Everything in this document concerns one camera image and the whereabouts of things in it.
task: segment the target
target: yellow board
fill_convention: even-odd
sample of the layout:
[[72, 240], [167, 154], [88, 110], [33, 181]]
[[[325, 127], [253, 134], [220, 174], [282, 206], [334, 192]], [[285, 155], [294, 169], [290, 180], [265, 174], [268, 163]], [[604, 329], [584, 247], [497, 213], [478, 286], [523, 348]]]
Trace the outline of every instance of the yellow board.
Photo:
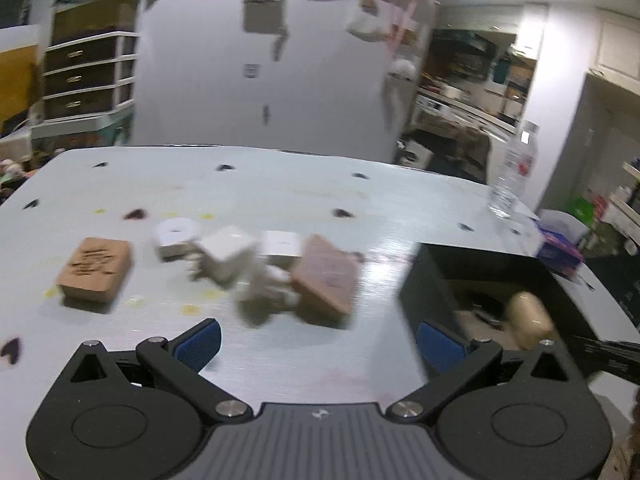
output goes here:
[[31, 105], [35, 59], [35, 45], [0, 52], [0, 126]]

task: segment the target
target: white block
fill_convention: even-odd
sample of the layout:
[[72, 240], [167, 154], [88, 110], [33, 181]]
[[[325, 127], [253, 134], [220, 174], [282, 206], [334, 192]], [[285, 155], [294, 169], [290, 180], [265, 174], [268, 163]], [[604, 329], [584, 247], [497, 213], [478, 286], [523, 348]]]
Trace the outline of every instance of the white block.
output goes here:
[[156, 246], [163, 258], [181, 256], [193, 249], [200, 236], [200, 226], [190, 218], [171, 218], [156, 226]]
[[298, 233], [286, 231], [264, 231], [261, 252], [269, 263], [288, 269], [302, 256], [302, 239]]
[[222, 228], [195, 243], [204, 255], [202, 272], [218, 282], [226, 282], [244, 269], [251, 262], [256, 245], [253, 237], [235, 226]]

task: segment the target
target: open black box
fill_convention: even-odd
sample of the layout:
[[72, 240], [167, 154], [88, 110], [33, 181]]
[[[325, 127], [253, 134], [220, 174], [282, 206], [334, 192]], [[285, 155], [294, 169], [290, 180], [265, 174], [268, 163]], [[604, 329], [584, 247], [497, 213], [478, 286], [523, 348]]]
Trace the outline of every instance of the open black box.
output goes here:
[[[421, 321], [429, 319], [464, 339], [472, 338], [456, 317], [456, 311], [464, 310], [464, 306], [454, 291], [465, 284], [473, 290], [481, 290], [483, 285], [493, 287], [505, 298], [527, 290], [545, 305], [561, 338], [576, 335], [597, 339], [580, 309], [539, 260], [434, 244], [420, 246], [400, 290], [400, 303], [412, 333], [417, 333]], [[580, 361], [576, 364], [585, 376], [593, 371]]]

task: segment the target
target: yellow stain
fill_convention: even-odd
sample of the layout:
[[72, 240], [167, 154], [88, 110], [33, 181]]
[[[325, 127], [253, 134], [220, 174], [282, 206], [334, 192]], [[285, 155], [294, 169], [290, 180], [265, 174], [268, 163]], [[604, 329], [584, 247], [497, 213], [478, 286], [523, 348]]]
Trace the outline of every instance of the yellow stain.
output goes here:
[[185, 304], [182, 306], [180, 312], [184, 316], [197, 316], [200, 313], [200, 307], [197, 305]]
[[219, 298], [220, 296], [222, 296], [224, 294], [224, 292], [222, 292], [222, 290], [219, 290], [217, 288], [205, 288], [200, 295], [205, 299], [205, 300], [216, 300], [217, 298]]
[[124, 303], [129, 306], [142, 306], [145, 304], [145, 299], [142, 296], [131, 296]]
[[47, 290], [45, 290], [42, 295], [45, 298], [53, 298], [58, 293], [58, 288], [56, 286], [50, 286]]

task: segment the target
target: metal screw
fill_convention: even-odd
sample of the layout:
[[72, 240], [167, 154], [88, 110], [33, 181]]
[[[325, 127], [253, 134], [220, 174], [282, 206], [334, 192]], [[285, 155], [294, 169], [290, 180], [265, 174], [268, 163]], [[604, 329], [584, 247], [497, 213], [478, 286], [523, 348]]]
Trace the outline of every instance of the metal screw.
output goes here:
[[246, 413], [249, 407], [242, 400], [229, 399], [223, 400], [216, 405], [216, 411], [222, 416], [240, 416]]
[[413, 418], [420, 415], [424, 408], [413, 400], [400, 400], [391, 407], [391, 411], [402, 418]]

